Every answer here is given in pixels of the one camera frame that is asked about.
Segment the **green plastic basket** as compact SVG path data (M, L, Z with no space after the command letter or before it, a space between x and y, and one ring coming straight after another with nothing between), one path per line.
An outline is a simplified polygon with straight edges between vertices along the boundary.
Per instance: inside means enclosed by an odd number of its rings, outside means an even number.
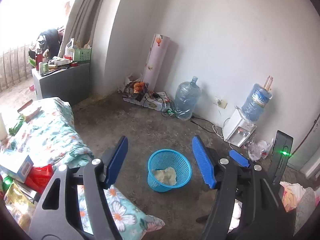
M75 49L73 53L73 61L82 62L91 60L91 49Z

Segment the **red thermos bottle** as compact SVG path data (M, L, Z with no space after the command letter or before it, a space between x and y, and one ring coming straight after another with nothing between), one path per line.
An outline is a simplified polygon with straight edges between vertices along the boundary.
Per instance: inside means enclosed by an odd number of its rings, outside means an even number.
M35 68L39 71L39 63L43 61L43 51L41 48L37 48L35 52Z

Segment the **grey side cabinet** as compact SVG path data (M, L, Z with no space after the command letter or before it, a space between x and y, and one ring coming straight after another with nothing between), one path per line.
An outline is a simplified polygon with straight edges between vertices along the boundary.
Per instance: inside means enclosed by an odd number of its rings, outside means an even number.
M89 97L90 63L58 69L41 76L32 69L35 93L38 100L58 97L74 106Z

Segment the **empty blue water jug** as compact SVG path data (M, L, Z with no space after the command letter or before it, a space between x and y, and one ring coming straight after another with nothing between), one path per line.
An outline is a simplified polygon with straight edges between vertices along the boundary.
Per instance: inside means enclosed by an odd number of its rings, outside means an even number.
M181 83L175 94L174 106L175 115L177 118L187 121L192 115L193 111L201 96L201 89L196 84L198 78L193 76L191 81Z

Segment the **wall power socket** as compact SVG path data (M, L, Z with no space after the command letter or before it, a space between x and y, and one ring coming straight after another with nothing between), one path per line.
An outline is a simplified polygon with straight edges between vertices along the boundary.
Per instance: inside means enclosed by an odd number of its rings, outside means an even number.
M218 99L218 98L216 98L215 101L216 101L216 104L218 107L220 107L222 109L225 109L227 107L227 101L222 100L222 99Z

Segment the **white plastic bag on floor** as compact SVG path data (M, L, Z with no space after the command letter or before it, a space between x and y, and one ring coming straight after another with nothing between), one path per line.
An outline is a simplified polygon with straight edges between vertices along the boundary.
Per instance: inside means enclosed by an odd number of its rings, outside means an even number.
M247 144L247 153L249 159L251 159L251 161L258 161L261 158L265 159L273 146L273 142L274 139L272 139L270 142L266 142L264 140L259 142L249 142Z

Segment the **floral blue quilt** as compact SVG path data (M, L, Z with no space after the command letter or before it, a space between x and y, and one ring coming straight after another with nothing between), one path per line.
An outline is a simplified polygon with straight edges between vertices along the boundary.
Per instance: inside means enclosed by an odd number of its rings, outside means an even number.
M84 166L93 154L74 128L74 116L68 102L58 97L30 102L19 111L15 135L1 141L1 169L13 176L30 175L32 168L51 165L57 170ZM114 185L104 190L114 222L122 239L142 239L148 232L165 226L163 220L146 215Z

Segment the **blue water bottle on dispenser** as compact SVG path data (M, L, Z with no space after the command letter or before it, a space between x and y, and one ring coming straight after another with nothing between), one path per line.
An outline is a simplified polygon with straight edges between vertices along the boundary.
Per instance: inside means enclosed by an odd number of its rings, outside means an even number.
M242 114L251 122L257 122L263 114L272 94L256 83L241 107Z

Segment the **red snack bag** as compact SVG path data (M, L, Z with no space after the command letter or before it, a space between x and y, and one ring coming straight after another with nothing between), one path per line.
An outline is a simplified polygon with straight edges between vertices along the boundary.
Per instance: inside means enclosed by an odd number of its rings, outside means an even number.
M42 194L53 173L52 164L43 167L32 167L24 183L32 190Z

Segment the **yellow paper bag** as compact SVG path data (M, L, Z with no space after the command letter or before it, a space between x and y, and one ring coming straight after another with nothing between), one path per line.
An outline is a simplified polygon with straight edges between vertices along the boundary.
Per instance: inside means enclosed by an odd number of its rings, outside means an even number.
M174 186L177 183L176 171L172 167L167 167L164 170L152 170L152 174L162 184Z

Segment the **pink rolled wallpaper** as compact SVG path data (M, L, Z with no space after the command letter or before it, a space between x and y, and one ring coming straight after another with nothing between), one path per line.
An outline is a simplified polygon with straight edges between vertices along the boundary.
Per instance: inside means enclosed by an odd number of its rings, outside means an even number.
M150 91L154 91L155 85L162 67L162 63L170 43L170 38L155 34L145 64L142 81L147 84Z

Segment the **white water dispenser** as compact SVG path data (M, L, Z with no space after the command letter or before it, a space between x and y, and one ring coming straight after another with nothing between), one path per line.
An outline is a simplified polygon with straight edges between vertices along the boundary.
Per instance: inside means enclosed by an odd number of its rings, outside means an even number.
M236 107L222 128L222 136L225 142L240 148L253 134L256 127L256 124L249 121L241 109Z

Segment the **grey curtain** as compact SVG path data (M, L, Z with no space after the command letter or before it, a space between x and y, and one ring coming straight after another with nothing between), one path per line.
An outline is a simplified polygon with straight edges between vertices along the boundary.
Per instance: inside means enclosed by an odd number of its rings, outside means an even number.
M103 0L75 0L65 27L59 57L65 54L65 48L71 38L84 44L92 41L99 11Z

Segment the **black orange snack bags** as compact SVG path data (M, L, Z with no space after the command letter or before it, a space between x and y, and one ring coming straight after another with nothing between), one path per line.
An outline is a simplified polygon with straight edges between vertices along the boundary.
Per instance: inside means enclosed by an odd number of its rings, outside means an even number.
M147 92L147 86L145 82L134 81L127 84L124 88L123 97L141 101Z

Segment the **blue plastic waste basket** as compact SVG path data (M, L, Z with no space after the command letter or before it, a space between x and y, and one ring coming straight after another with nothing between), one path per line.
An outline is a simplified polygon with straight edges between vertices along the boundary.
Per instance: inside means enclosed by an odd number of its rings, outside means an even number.
M167 192L183 187L191 175L188 159L175 150L158 150L148 160L148 185L153 191Z

